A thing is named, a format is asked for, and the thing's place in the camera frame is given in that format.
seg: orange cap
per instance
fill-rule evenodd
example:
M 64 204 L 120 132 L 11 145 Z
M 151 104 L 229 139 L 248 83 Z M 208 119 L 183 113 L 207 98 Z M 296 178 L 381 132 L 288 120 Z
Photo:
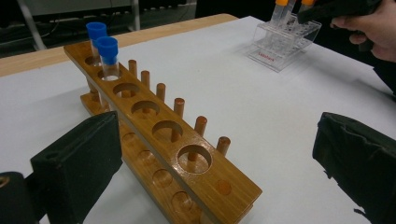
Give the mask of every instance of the orange cap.
M 275 3 L 279 6 L 285 7 L 288 4 L 289 0 L 276 0 Z
M 306 6 L 312 6 L 314 5 L 315 0 L 303 0 L 301 3 Z

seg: wooden peg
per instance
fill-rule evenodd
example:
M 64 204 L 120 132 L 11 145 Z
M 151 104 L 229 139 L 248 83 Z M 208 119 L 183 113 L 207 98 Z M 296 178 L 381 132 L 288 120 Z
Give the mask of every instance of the wooden peg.
M 99 94 L 99 102 L 102 112 L 110 111 L 110 105 L 108 104 L 107 100 L 103 97 L 102 94 Z
M 184 104 L 185 104 L 184 99 L 182 98 L 175 99 L 174 112 L 177 115 L 179 115 L 181 119 L 183 119 Z M 179 138 L 180 138 L 180 133 L 178 133 L 175 130 L 172 130 L 171 142 L 176 142 Z
M 95 102 L 99 102 L 99 92 L 98 90 L 92 85 L 92 83 L 87 79 L 88 87 L 90 88 L 90 94 L 92 95 L 92 100 Z
M 140 76 L 140 81 L 149 89 L 149 71 L 142 71 Z
M 207 119 L 204 116 L 200 116 L 195 121 L 194 130 L 201 136 L 204 136 L 206 124 L 207 124 Z M 189 161 L 197 161 L 197 158 L 198 158 L 198 153 L 195 152 L 189 153 Z
M 128 61 L 128 70 L 134 75 L 134 77 L 137 77 L 137 63 L 135 60 L 129 60 Z
M 161 101 L 165 101 L 165 89 L 166 86 L 163 83 L 158 83 L 157 84 L 157 92 L 156 95 Z
M 231 144 L 230 138 L 226 136 L 222 136 L 219 138 L 218 145 L 216 146 L 216 150 L 221 153 L 223 156 L 227 154 L 228 147 Z
M 145 85 L 148 89 L 149 89 L 149 71 L 142 71 L 140 73 L 140 81 L 143 83 L 143 85 Z M 147 114 L 150 112 L 150 109 L 145 107 L 143 108 L 143 113 Z

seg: round hole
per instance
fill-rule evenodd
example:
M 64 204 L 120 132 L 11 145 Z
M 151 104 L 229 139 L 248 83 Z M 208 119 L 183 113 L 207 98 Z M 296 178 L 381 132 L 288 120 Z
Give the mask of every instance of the round hole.
M 179 191 L 172 197 L 172 207 L 176 212 L 187 213 L 192 209 L 194 202 L 185 191 Z
M 108 72 L 110 75 L 105 76 L 103 70 L 100 70 L 98 72 L 98 76 L 100 79 L 102 79 L 103 81 L 114 81 L 119 79 L 122 76 L 122 72 L 121 71 L 112 71 L 110 69 L 110 71 Z
M 136 136 L 134 133 L 127 133 L 121 138 L 122 146 L 127 148 L 139 148 L 141 150 L 146 150 L 149 152 L 149 149 L 145 146 L 145 144 Z
M 157 188 L 166 188 L 169 185 L 172 184 L 173 177 L 167 170 L 161 169 L 158 170 L 154 173 L 152 176 L 152 183 L 157 187 Z
M 152 135 L 164 143 L 176 142 L 182 135 L 181 126 L 172 120 L 163 120 L 154 125 Z
M 150 166 L 156 161 L 155 156 L 148 150 L 141 151 L 137 158 L 146 166 Z
M 134 117 L 149 119 L 160 113 L 160 107 L 152 101 L 140 101 L 132 106 Z
M 189 160 L 191 153 L 195 155 L 195 161 Z M 178 152 L 177 162 L 186 172 L 201 174 L 209 169 L 212 164 L 212 156 L 204 147 L 189 145 Z
M 0 188 L 4 187 L 9 182 L 8 176 L 0 176 Z
M 139 92 L 139 88 L 132 83 L 121 83 L 114 87 L 113 92 L 121 98 L 130 98 Z
M 92 56 L 85 59 L 85 64 L 90 66 L 99 67 L 102 66 L 102 62 L 100 61 L 100 57 L 93 58 Z

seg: wooden test tube rack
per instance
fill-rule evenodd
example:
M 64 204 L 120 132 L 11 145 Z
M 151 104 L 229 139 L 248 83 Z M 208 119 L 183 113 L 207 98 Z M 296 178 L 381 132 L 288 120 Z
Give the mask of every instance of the wooden test tube rack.
M 99 93 L 118 111 L 123 160 L 170 222 L 238 223 L 248 213 L 262 190 L 202 137 L 205 119 L 194 130 L 163 102 L 163 85 L 157 96 L 137 79 L 134 61 L 130 70 L 120 63 L 119 79 L 104 81 L 102 68 L 90 65 L 90 42 L 64 52 L 87 78 L 87 110 L 103 112 Z

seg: test tube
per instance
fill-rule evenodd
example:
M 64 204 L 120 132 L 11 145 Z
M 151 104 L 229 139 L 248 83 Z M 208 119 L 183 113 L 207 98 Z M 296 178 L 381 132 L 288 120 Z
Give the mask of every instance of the test tube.
M 276 0 L 275 1 L 275 8 L 273 15 L 270 20 L 270 25 L 277 28 L 281 22 L 284 20 L 286 16 L 286 6 L 288 5 L 289 0 Z M 262 41 L 262 44 L 266 49 L 271 48 L 271 45 L 273 44 L 273 33 L 272 32 L 267 32 L 265 34 L 265 38 Z
M 316 0 L 302 0 L 301 6 L 300 6 L 300 8 L 299 8 L 299 10 L 298 10 L 298 13 L 300 13 L 300 12 L 302 12 L 302 11 L 306 11 L 306 10 L 308 10 L 309 8 L 313 7 L 314 4 L 315 4 L 315 1 L 316 1 Z M 294 21 L 294 24 L 293 24 L 293 31 L 294 31 L 294 32 L 298 31 L 298 30 L 300 29 L 300 27 L 301 27 L 301 24 L 300 24 L 300 23 L 298 22 L 298 20 L 296 19 L 296 20 Z
M 284 19 L 284 17 L 286 16 L 286 11 L 285 8 L 288 5 L 289 0 L 276 0 L 275 1 L 275 8 L 274 8 L 274 12 L 273 15 L 271 17 L 270 20 L 270 24 L 272 26 L 277 27 L 280 22 Z
M 90 62 L 93 66 L 101 66 L 100 55 L 98 52 L 98 48 L 96 46 L 96 40 L 99 37 L 107 36 L 107 27 L 102 22 L 89 22 L 85 25 L 88 31 L 88 37 L 91 40 L 91 49 L 92 49 L 92 61 Z
M 119 46 L 116 38 L 102 36 L 96 40 L 99 55 L 102 61 L 103 80 L 112 81 L 120 78 L 120 66 L 117 55 Z
M 282 28 L 288 28 L 288 22 L 295 4 L 296 4 L 296 0 L 289 0 L 288 5 L 285 7 L 284 9 L 285 16 L 282 18 L 282 21 L 280 22 Z
M 302 0 L 301 6 L 298 10 L 298 12 L 306 11 L 309 8 L 313 7 L 315 4 L 315 0 Z

